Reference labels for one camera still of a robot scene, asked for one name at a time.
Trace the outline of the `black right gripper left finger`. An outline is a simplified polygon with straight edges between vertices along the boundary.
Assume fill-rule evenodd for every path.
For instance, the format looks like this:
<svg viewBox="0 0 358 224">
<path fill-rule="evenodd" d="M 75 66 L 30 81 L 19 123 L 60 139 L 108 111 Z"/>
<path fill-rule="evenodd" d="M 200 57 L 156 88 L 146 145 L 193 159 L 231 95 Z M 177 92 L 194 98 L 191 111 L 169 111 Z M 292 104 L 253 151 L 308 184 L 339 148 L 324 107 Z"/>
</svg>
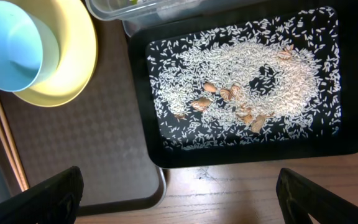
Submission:
<svg viewBox="0 0 358 224">
<path fill-rule="evenodd" d="M 83 195 L 80 168 L 61 173 L 0 203 L 0 223 L 74 223 Z"/>
</svg>

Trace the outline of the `yellow plate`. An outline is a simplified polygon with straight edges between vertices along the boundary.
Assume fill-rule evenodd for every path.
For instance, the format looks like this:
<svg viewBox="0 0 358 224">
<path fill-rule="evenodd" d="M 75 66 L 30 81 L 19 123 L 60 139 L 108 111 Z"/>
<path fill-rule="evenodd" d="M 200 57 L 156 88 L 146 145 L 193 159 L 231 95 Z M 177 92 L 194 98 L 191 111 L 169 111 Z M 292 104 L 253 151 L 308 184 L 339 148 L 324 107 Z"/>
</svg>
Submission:
<svg viewBox="0 0 358 224">
<path fill-rule="evenodd" d="M 76 98 L 91 80 L 98 60 L 98 40 L 88 10 L 80 0 L 12 0 L 49 26 L 60 48 L 51 77 L 15 92 L 35 106 L 55 107 Z"/>
</svg>

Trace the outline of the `light blue bowl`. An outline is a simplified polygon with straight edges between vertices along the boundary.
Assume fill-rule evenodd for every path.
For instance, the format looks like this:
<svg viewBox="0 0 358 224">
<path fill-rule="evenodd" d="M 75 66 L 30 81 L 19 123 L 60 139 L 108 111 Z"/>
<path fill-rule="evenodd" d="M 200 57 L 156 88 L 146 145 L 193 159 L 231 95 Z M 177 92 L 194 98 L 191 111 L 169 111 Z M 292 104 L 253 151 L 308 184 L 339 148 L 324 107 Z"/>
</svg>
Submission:
<svg viewBox="0 0 358 224">
<path fill-rule="evenodd" d="M 18 5 L 0 1 L 0 90 L 18 92 L 47 80 L 59 60 L 49 26 Z"/>
</svg>

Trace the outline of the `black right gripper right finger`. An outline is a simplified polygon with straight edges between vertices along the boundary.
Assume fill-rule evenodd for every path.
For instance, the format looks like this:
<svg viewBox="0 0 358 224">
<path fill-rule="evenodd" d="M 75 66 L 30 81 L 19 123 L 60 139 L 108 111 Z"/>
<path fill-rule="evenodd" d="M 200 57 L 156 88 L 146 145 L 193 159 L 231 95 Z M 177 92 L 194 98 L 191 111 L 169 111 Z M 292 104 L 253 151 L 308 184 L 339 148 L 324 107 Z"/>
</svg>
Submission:
<svg viewBox="0 0 358 224">
<path fill-rule="evenodd" d="M 295 171 L 280 170 L 276 193 L 285 223 L 358 223 L 358 207 Z"/>
</svg>

